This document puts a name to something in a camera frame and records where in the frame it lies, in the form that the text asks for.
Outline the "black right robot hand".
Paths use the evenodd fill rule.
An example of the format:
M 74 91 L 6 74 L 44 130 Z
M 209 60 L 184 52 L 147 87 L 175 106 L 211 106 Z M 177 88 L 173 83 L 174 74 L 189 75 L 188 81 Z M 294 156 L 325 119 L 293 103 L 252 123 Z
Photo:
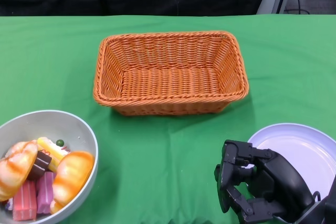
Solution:
M 214 176 L 222 212 L 232 209 L 240 223 L 273 217 L 293 223 L 315 202 L 302 176 L 281 154 L 251 143 L 226 140 Z

